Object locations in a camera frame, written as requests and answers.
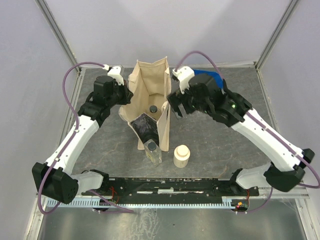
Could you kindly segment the clear bottle grey cap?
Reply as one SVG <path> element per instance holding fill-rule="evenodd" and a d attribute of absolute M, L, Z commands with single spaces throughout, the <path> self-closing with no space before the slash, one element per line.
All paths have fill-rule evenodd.
<path fill-rule="evenodd" d="M 162 151 L 156 142 L 149 139 L 144 143 L 144 150 L 147 158 L 154 164 L 155 167 L 162 163 Z"/>

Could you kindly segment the cream round jar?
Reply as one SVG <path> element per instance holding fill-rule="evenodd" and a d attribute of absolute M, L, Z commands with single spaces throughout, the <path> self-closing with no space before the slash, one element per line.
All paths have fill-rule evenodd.
<path fill-rule="evenodd" d="M 175 148 L 173 155 L 173 163 L 178 168 L 184 168 L 189 161 L 191 152 L 190 149 L 182 144 Z"/>

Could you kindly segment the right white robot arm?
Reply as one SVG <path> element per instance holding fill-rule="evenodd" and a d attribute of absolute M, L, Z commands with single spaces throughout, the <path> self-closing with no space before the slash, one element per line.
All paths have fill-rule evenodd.
<path fill-rule="evenodd" d="M 258 167 L 240 168 L 229 182 L 229 191 L 236 196 L 252 187 L 271 186 L 281 192 L 289 192 L 300 186 L 315 153 L 290 143 L 266 123 L 242 95 L 231 91 L 224 83 L 220 88 L 213 76 L 174 71 L 178 82 L 176 91 L 167 100 L 178 118 L 195 111 L 209 115 L 214 121 L 240 133 L 258 147 L 270 163 Z"/>

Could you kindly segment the cream canvas tote bag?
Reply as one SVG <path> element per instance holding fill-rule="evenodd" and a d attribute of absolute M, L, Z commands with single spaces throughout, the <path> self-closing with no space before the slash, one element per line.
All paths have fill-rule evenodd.
<path fill-rule="evenodd" d="M 146 120 L 155 130 L 155 142 L 163 152 L 169 150 L 170 142 L 170 104 L 167 96 L 172 91 L 168 59 L 162 58 L 148 63 L 137 61 L 128 77 L 128 88 L 133 93 L 130 104 L 120 107 L 121 119 L 138 137 L 137 149 L 143 150 L 142 135 L 134 124 Z"/>

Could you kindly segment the clear square bottle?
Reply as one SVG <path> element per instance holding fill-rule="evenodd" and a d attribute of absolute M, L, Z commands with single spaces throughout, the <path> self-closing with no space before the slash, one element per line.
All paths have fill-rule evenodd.
<path fill-rule="evenodd" d="M 156 121 L 158 121 L 162 115 L 162 111 L 156 105 L 150 105 L 146 114 L 151 118 L 155 119 Z"/>

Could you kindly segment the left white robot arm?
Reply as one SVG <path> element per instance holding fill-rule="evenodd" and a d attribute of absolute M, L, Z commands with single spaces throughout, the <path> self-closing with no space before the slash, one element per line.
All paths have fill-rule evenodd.
<path fill-rule="evenodd" d="M 57 150 L 45 161 L 35 163 L 32 175 L 40 196 L 69 204 L 76 195 L 94 190 L 110 191 L 108 174 L 99 170 L 73 175 L 75 163 L 91 137 L 102 126 L 115 105 L 127 105 L 133 93 L 119 73 L 98 76 L 93 91 L 80 107 L 76 121 Z"/>

